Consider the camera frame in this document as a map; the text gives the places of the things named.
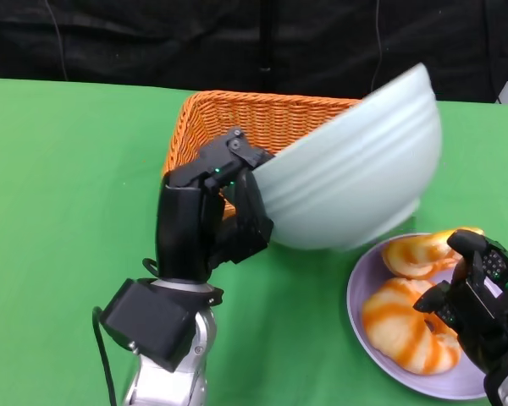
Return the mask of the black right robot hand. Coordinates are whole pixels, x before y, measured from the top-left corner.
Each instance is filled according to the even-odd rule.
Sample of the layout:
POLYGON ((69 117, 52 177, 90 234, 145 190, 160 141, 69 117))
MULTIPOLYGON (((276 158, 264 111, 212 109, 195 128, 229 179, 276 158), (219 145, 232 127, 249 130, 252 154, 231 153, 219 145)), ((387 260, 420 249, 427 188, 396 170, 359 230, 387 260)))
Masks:
POLYGON ((461 255, 451 280, 429 288, 414 309, 436 315, 473 364, 488 372, 508 353, 508 250, 465 229, 447 244, 461 255))

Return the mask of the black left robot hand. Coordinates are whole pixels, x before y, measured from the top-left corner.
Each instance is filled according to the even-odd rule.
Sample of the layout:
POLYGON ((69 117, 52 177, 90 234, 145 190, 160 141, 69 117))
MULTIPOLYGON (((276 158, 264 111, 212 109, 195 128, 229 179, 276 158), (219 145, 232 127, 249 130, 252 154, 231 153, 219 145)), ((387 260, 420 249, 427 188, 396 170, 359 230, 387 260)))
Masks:
POLYGON ((253 176, 273 154, 232 128, 165 173, 157 206, 156 277, 205 283, 224 262, 265 250, 273 231, 253 176))

